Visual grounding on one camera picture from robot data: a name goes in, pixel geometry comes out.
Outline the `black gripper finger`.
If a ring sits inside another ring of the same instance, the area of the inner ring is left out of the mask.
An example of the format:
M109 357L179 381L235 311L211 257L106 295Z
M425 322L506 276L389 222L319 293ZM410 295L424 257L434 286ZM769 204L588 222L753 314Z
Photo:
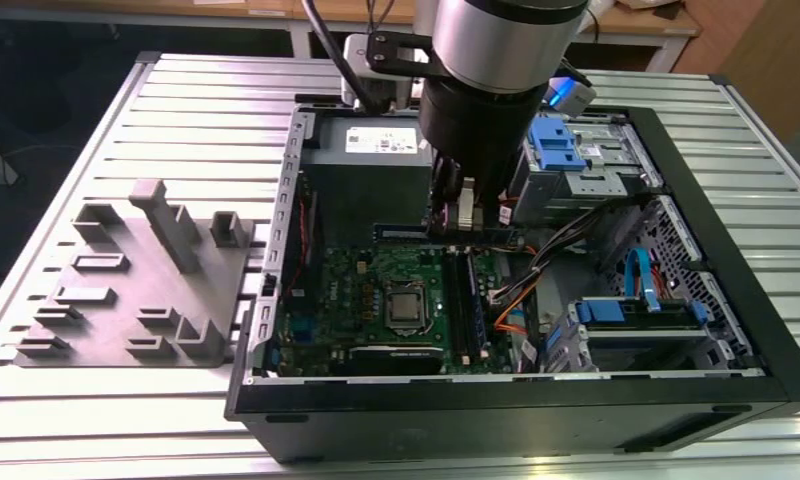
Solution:
M484 229L482 207L474 197L474 179L464 177L457 198L457 228L465 232Z
M458 197L460 166L449 157L436 157L432 165L428 230L433 235L448 231L449 206Z

